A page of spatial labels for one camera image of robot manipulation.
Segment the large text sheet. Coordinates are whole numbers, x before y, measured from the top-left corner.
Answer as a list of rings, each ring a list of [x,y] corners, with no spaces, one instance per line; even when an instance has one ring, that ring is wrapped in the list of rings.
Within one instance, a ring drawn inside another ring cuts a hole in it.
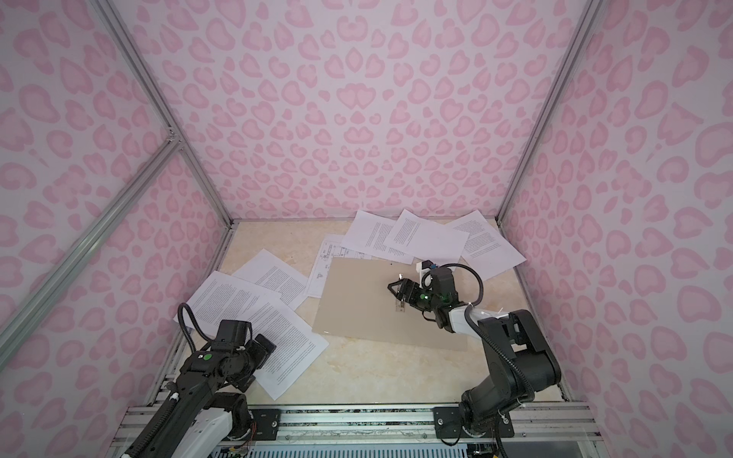
[[[255,335],[262,334],[276,345],[256,371],[259,384],[272,400],[283,396],[328,348],[328,341],[280,300],[260,299],[237,319],[250,322]]]

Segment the beige paper folder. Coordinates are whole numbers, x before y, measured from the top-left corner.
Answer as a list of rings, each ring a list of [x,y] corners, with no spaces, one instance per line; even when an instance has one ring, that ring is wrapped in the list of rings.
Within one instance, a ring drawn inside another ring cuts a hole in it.
[[[393,345],[465,351],[469,337],[428,322],[420,311],[400,303],[387,285],[400,276],[417,281],[413,266],[385,260],[336,258],[312,329],[326,336]]]

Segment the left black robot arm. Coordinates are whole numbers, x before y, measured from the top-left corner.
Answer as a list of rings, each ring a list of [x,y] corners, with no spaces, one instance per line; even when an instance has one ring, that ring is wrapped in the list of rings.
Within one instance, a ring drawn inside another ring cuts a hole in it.
[[[255,415],[245,392],[277,346],[252,324],[224,320],[183,363],[169,394],[124,457],[207,457],[224,439],[253,440]]]

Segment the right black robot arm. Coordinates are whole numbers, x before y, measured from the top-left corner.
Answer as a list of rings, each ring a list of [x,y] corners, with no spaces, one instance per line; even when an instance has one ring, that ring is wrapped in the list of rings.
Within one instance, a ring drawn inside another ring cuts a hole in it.
[[[479,339],[489,375],[465,391],[455,420],[443,420],[436,436],[455,446],[465,435],[498,439],[510,412],[561,381],[557,357],[527,309],[496,314],[479,308],[485,287],[475,269],[462,263],[420,265],[420,280],[401,276],[387,285],[400,305],[452,334]]]

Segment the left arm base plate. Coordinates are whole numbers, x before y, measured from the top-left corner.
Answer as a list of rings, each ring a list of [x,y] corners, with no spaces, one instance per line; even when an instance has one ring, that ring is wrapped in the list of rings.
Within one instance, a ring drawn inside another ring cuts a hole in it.
[[[233,429],[227,439],[242,442],[274,441],[277,438],[281,417],[282,410],[276,408],[234,411]]]

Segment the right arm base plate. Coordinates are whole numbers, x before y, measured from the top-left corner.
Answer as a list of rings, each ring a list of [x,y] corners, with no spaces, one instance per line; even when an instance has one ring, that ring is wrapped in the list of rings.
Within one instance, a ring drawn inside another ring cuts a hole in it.
[[[463,425],[458,406],[436,406],[431,409],[435,437],[439,440],[455,440],[458,435],[462,438],[492,438],[496,424],[489,422],[485,432],[469,432]]]

